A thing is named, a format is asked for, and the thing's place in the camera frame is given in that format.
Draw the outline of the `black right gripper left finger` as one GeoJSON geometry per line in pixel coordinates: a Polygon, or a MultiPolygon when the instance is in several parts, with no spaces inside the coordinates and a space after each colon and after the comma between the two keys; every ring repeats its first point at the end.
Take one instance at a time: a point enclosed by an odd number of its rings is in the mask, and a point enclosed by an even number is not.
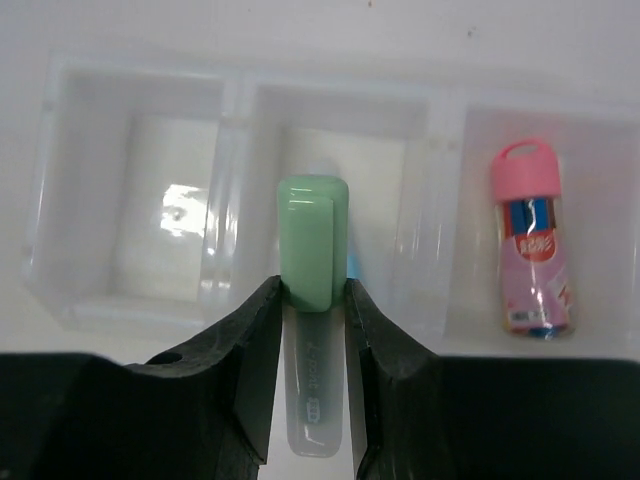
{"type": "Polygon", "coordinates": [[[1,357],[5,479],[254,479],[268,455],[282,287],[143,364],[1,357]]]}

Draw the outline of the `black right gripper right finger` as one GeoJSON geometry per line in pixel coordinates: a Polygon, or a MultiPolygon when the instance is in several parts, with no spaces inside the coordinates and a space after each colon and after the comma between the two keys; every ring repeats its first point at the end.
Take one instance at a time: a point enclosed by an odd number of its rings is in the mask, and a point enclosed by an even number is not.
{"type": "Polygon", "coordinates": [[[344,290],[358,479],[635,479],[632,360],[440,356],[344,290]]]}

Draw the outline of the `pink capped glue bottle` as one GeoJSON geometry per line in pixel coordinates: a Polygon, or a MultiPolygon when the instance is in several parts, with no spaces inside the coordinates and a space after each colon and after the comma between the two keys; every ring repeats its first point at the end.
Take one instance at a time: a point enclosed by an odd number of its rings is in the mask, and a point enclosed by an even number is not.
{"type": "Polygon", "coordinates": [[[538,139],[508,145],[491,162],[490,182],[506,330],[544,340],[569,333],[573,295],[556,152],[538,139]]]}

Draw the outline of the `green capped highlighter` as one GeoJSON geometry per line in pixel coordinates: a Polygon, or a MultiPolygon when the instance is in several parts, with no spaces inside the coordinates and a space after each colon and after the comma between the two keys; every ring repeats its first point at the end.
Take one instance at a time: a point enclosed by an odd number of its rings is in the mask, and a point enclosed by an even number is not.
{"type": "Polygon", "coordinates": [[[349,189],[290,176],[277,203],[287,439],[299,456],[329,458],[342,441],[349,189]]]}

